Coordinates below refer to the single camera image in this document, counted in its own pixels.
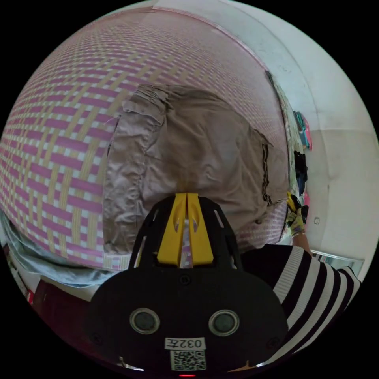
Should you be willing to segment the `person's right hand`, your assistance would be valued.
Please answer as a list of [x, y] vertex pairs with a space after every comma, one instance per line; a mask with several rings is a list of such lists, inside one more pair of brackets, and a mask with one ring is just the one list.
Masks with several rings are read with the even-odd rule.
[[305, 233], [305, 224], [301, 209], [298, 209], [295, 212], [290, 212], [287, 216], [286, 224], [291, 231], [292, 237], [303, 235]]

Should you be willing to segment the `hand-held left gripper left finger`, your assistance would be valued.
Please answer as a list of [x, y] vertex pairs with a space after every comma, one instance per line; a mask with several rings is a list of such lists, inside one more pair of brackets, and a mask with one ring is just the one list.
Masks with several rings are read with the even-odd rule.
[[160, 264], [181, 262], [186, 209], [187, 194], [176, 194], [157, 255]]

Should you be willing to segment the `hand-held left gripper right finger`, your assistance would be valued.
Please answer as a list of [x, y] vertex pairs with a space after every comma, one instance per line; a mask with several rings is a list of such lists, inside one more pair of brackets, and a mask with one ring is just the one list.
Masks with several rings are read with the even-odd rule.
[[189, 240], [193, 264], [212, 264], [213, 253], [202, 214], [199, 197], [187, 194], [187, 213], [189, 220]]

